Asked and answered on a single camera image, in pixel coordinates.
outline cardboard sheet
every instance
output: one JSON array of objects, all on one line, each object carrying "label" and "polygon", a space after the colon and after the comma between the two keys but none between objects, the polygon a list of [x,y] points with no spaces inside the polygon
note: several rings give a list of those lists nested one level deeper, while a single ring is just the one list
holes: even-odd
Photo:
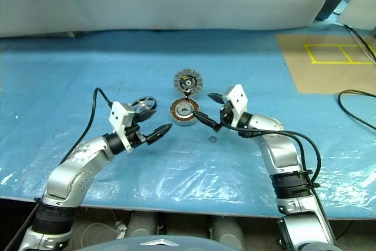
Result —
[{"label": "cardboard sheet", "polygon": [[[277,40],[299,93],[376,92],[376,64],[352,36],[278,34]],[[372,38],[365,40],[374,50]]]}]

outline blue plastic sheet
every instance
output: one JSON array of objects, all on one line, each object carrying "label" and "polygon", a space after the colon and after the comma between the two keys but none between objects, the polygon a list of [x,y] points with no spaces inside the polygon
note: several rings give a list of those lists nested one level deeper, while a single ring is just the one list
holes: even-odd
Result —
[{"label": "blue plastic sheet", "polygon": [[[344,34],[318,24],[293,32]],[[297,93],[274,32],[98,32],[76,39],[1,41],[0,188],[3,198],[40,197],[48,175],[86,126],[92,91],[112,100],[157,98],[144,134],[171,122],[180,98],[173,77],[193,68],[204,80],[195,96],[218,119],[220,105],[206,93],[241,83],[251,113],[272,116],[312,138],[323,156],[318,193],[329,217],[376,215],[376,135],[350,119],[334,95]],[[371,98],[344,96],[355,114],[376,123]],[[110,132],[109,109],[98,97],[85,140]],[[210,141],[215,136],[217,142]],[[305,145],[308,167],[315,155]],[[255,143],[200,123],[170,132],[151,146],[121,153],[97,175],[84,205],[221,215],[279,216],[273,187]]]}]

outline silver robot arm segment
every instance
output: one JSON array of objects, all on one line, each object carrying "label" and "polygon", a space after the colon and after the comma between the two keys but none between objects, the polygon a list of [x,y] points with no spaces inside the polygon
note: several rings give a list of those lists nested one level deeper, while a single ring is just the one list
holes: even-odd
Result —
[{"label": "silver robot arm segment", "polygon": [[67,160],[55,168],[33,221],[19,247],[24,250],[62,250],[68,244],[77,208],[83,202],[94,177],[114,158],[126,150],[153,142],[164,136],[172,124],[163,125],[150,135],[139,132],[138,122],[149,119],[155,110],[135,114],[128,104],[113,102],[109,121],[114,130],[81,143]]},{"label": "silver robot arm segment", "polygon": [[[284,130],[276,119],[247,112],[248,99],[241,85],[229,88],[223,95],[210,93],[214,101],[224,104],[221,121],[237,129]],[[195,112],[195,117],[218,131],[224,124],[216,123],[207,115]],[[278,221],[281,244],[287,250],[296,250],[306,244],[321,242],[335,244],[331,228],[325,220],[321,205],[311,191],[308,173],[303,169],[295,145],[288,136],[268,133],[254,136],[238,131],[244,138],[252,137],[259,146],[270,175],[278,211],[285,216]]]}]

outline black wire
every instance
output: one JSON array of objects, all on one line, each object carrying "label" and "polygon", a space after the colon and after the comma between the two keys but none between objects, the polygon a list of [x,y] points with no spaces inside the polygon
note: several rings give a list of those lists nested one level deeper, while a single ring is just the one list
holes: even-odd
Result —
[{"label": "black wire", "polygon": [[[85,137],[85,135],[89,131],[90,127],[92,126],[92,123],[93,123],[93,120],[94,120],[94,116],[95,116],[96,97],[97,97],[98,92],[100,92],[100,94],[103,96],[103,98],[107,102],[108,106],[110,108],[112,107],[112,102],[108,99],[108,97],[105,95],[105,93],[103,92],[103,90],[101,90],[101,88],[94,89],[93,102],[92,102],[92,112],[90,114],[90,119],[89,119],[88,125],[86,126],[85,130],[82,132],[81,136],[77,139],[77,141],[75,142],[75,144],[68,150],[68,152],[66,153],[66,155],[64,156],[64,158],[60,161],[59,165],[61,163],[63,163],[65,160],[67,160],[67,158],[69,157],[69,155],[73,152],[73,150],[75,150],[75,148],[77,147],[77,145]],[[35,216],[35,213],[38,210],[38,207],[39,207],[39,201],[37,201],[37,203],[35,204],[34,208],[30,212],[29,216],[23,222],[22,226],[18,229],[17,233],[12,238],[12,240],[8,243],[8,245],[6,246],[6,248],[4,249],[4,251],[10,251],[11,250],[12,245],[17,241],[18,237],[20,237],[20,235],[23,234],[24,230],[28,227],[29,222]]]},{"label": "black wire", "polygon": [[330,226],[328,217],[325,214],[325,210],[323,208],[323,205],[321,204],[320,198],[318,197],[317,192],[314,189],[314,185],[313,185],[314,182],[315,182],[315,180],[317,179],[318,174],[320,173],[320,170],[321,170],[321,155],[320,155],[320,151],[318,150],[318,148],[317,148],[316,144],[313,142],[313,140],[310,139],[308,136],[303,135],[300,132],[293,132],[293,131],[290,131],[290,130],[259,130],[259,129],[247,129],[247,128],[233,127],[233,126],[229,125],[228,123],[226,123],[226,121],[224,120],[224,117],[222,115],[220,115],[220,120],[221,120],[221,124],[225,128],[236,130],[238,132],[255,132],[255,134],[251,135],[250,138],[255,138],[255,137],[258,137],[258,136],[269,135],[269,134],[274,133],[274,134],[278,134],[278,135],[288,136],[289,138],[294,139],[298,143],[298,146],[299,146],[300,155],[301,155],[301,163],[302,163],[304,171],[307,171],[307,165],[306,165],[306,160],[305,160],[305,156],[304,156],[304,149],[303,149],[303,145],[301,144],[301,141],[299,140],[299,138],[296,137],[296,135],[304,138],[306,141],[308,141],[311,144],[311,146],[313,147],[313,149],[314,149],[314,151],[316,153],[317,166],[316,166],[316,170],[315,170],[315,172],[313,174],[313,177],[311,179],[307,178],[307,180],[308,180],[308,184],[310,185],[310,189],[311,189],[314,197],[316,198],[318,207],[320,208],[321,213],[323,214],[324,220],[325,220],[325,222],[326,222],[326,224],[327,224],[327,226],[329,228],[329,231],[330,231],[330,233],[331,233],[331,235],[333,237],[333,240],[335,240],[334,239],[335,238],[334,237],[334,233],[333,233],[333,230],[332,230],[332,228]]},{"label": "black wire", "polygon": [[[233,127],[233,126],[230,126],[229,124],[227,124],[226,121],[224,120],[224,117],[222,117],[222,115],[220,115],[220,120],[221,120],[221,124],[225,128],[236,130],[238,132],[254,132],[254,133],[256,133],[256,135],[258,135],[259,133],[262,133],[262,135],[268,135],[268,134],[273,133],[273,134],[277,134],[277,135],[288,136],[289,138],[293,138],[295,141],[298,140],[298,138],[295,135],[304,138],[306,141],[308,141],[310,143],[310,145],[313,147],[313,149],[316,153],[317,165],[316,165],[316,169],[315,169],[315,172],[313,174],[313,177],[311,178],[312,183],[314,183],[315,180],[317,179],[317,176],[318,176],[318,174],[320,173],[320,170],[321,170],[321,155],[320,155],[320,151],[318,150],[316,144],[308,136],[303,135],[300,132],[293,132],[293,131],[290,131],[290,130],[264,130],[264,129],[261,130],[261,129],[236,128],[236,127]],[[301,147],[299,147],[299,150],[301,150],[301,152],[303,152],[303,146],[302,145],[301,145]],[[304,154],[303,154],[302,163],[305,164],[305,162],[306,162],[306,160],[305,160]]]},{"label": "black wire", "polygon": [[356,94],[356,95],[364,95],[364,96],[370,96],[370,97],[373,97],[373,98],[376,98],[376,95],[374,94],[371,94],[371,93],[368,93],[368,92],[364,92],[364,91],[358,91],[356,89],[346,89],[344,91],[341,91],[340,94],[338,94],[338,105],[340,106],[340,108],[349,116],[353,117],[355,120],[358,120],[359,122],[365,124],[366,126],[369,126],[371,129],[374,129],[376,130],[376,126],[366,122],[365,120],[359,118],[358,116],[355,116],[353,113],[351,113],[349,110],[347,110],[345,108],[345,106],[343,106],[342,104],[342,100],[341,100],[341,96],[342,94],[345,94],[345,93],[348,93],[348,94]]},{"label": "black wire", "polygon": [[348,25],[343,25],[345,28],[347,28],[349,31],[353,32],[356,34],[356,36],[360,39],[360,41],[365,45],[366,49],[369,51],[369,53],[372,55],[372,57],[374,58],[375,62],[376,62],[376,55],[375,53],[372,51],[372,49],[370,48],[370,46],[366,43],[366,41],[358,34],[358,32],[349,27]]},{"label": "black wire", "polygon": [[338,240],[340,237],[344,236],[350,230],[351,226],[353,225],[352,224],[353,222],[354,221],[351,220],[350,223],[348,224],[347,228],[342,233],[340,233],[339,235],[337,235],[335,237],[335,239]]},{"label": "black wire", "polygon": [[23,234],[24,230],[28,227],[29,223],[31,222],[34,214],[36,213],[36,211],[38,210],[38,207],[39,207],[39,202],[36,203],[36,205],[34,206],[34,208],[32,209],[31,213],[29,214],[29,216],[25,219],[25,221],[23,222],[22,226],[18,229],[18,231],[16,232],[15,236],[12,238],[12,240],[8,243],[8,245],[6,246],[6,248],[4,249],[4,251],[10,251],[12,250],[12,246],[15,244],[15,242],[17,241],[18,237],[21,236],[21,234]]},{"label": "black wire", "polygon": [[108,99],[108,97],[105,95],[103,90],[101,90],[100,88],[94,89],[93,102],[92,102],[92,112],[90,114],[90,119],[89,119],[88,125],[86,126],[86,129],[82,132],[81,136],[77,139],[76,143],[72,146],[72,148],[70,148],[70,150],[66,153],[64,158],[60,161],[59,165],[61,163],[64,163],[65,160],[67,160],[69,155],[73,152],[73,150],[75,150],[77,145],[82,141],[82,139],[85,137],[85,135],[88,133],[90,127],[92,126],[94,116],[95,116],[95,109],[96,109],[96,95],[97,95],[98,91],[100,92],[100,94],[102,94],[102,96],[105,99],[105,101],[107,102],[108,106],[110,108],[112,107],[112,102]]}]

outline wrinkled plastic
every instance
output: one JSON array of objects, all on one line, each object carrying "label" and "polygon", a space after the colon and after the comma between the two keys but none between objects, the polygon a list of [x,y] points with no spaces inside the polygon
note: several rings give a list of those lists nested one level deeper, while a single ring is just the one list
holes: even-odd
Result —
[{"label": "wrinkled plastic", "polygon": [[[116,101],[157,99],[157,113],[140,124],[144,134],[170,122],[169,106],[181,97],[172,78],[182,68],[203,77],[195,100],[211,118],[218,120],[221,105],[205,94],[242,83],[249,112],[272,116],[316,142],[323,157],[317,192],[329,217],[375,217],[374,132],[343,113],[334,95],[297,94],[273,33],[240,31],[2,41],[1,196],[32,200],[42,195],[48,175],[85,128],[97,86]],[[376,122],[371,98],[344,96],[344,104]],[[112,130],[100,96],[97,105],[85,140]],[[305,148],[308,167],[314,168],[315,155],[307,143]],[[279,216],[274,197],[254,142],[195,123],[174,125],[154,144],[118,155],[97,175],[83,204]]]}]

